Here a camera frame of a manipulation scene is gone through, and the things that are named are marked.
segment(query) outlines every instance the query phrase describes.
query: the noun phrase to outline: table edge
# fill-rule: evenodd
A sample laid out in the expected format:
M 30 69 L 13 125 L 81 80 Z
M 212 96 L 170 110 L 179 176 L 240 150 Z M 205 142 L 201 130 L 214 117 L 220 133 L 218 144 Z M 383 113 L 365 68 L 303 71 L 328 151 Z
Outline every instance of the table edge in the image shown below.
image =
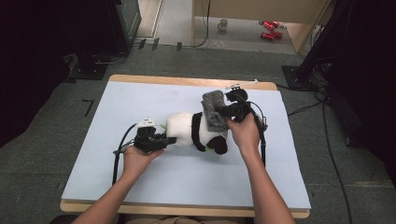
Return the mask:
M 211 79 L 211 78 L 196 78 L 196 77 L 153 77 L 153 76 L 136 76 L 136 75 L 113 75 L 109 81 L 117 82 L 134 82 L 134 83 L 148 83 L 148 84 L 165 84 L 165 85 L 179 85 L 179 86 L 207 86 L 207 87 L 229 87 L 237 83 L 244 83 L 243 80 L 225 80 L 225 79 Z M 266 90 L 277 91 L 276 84 L 273 82 L 258 82 L 251 85 L 243 86 L 246 90 Z
M 77 201 L 77 200 L 61 200 L 61 210 L 64 212 L 84 212 L 94 202 Z M 294 218 L 309 217 L 309 209 L 290 209 L 291 215 Z M 142 205 L 124 203 L 120 206 L 118 213 L 123 214 L 140 214 L 140 215 L 168 215 L 168 216 L 205 216 L 205 217 L 254 217 L 253 208 L 239 208 L 239 207 L 201 207 L 201 206 L 187 206 L 187 205 Z

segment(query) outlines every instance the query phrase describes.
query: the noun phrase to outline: gray cloth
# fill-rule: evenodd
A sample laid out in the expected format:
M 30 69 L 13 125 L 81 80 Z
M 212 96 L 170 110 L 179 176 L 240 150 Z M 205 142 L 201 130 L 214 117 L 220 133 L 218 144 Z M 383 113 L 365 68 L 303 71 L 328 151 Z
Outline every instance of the gray cloth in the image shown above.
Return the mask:
M 207 130 L 210 132 L 221 133 L 228 130 L 224 117 L 217 111 L 220 111 L 226 105 L 224 104 L 224 94 L 222 91 L 210 91 L 205 93 L 201 102 L 204 107 L 206 116 Z

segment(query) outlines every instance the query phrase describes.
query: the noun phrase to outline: red object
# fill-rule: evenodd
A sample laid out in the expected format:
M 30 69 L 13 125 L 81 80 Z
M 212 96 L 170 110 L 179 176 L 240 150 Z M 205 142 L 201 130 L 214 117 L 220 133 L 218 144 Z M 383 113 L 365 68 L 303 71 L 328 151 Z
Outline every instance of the red object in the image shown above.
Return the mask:
M 274 35 L 273 34 L 267 34 L 265 32 L 262 32 L 261 38 L 263 39 L 269 39 L 269 40 L 273 40 L 274 39 Z
M 271 21 L 271 24 L 273 24 L 275 28 L 279 27 L 279 21 Z
M 269 21 L 264 21 L 262 25 L 271 32 L 275 30 L 275 26 Z
M 271 33 L 275 38 L 282 38 L 282 36 L 283 36 L 283 33 L 280 33 L 280 32 L 272 32 Z

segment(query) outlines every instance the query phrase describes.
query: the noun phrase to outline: white board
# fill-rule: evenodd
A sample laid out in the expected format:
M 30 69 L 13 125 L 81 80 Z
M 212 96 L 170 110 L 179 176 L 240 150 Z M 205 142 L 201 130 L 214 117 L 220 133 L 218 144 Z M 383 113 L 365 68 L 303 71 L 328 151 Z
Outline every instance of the white board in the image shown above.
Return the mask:
M 219 88 L 109 81 L 62 198 L 98 200 L 111 187 L 113 151 L 132 124 L 145 118 L 165 124 L 171 114 L 201 112 L 202 95 L 214 90 Z M 267 117 L 264 135 L 269 175 L 289 208 L 309 209 L 280 92 L 247 90 L 247 94 Z M 158 126 L 157 133 L 162 132 Z M 126 140 L 135 133 L 136 129 L 131 130 Z M 224 155 L 201 152 L 194 146 L 168 146 L 140 176 L 125 202 L 252 207 L 248 172 L 231 132 L 227 145 L 229 151 Z

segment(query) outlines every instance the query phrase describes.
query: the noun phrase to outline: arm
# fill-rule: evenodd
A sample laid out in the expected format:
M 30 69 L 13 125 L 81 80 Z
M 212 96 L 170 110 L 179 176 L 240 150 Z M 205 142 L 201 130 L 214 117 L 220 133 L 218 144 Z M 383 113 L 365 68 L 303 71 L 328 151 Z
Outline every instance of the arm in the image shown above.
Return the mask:
M 123 154 L 124 167 L 120 179 L 73 223 L 110 223 L 134 182 L 162 153 L 163 150 L 146 154 L 136 147 L 128 147 Z
M 259 130 L 253 115 L 248 114 L 241 123 L 227 119 L 227 125 L 247 166 L 257 223 L 295 223 L 289 208 L 262 164 L 258 150 Z

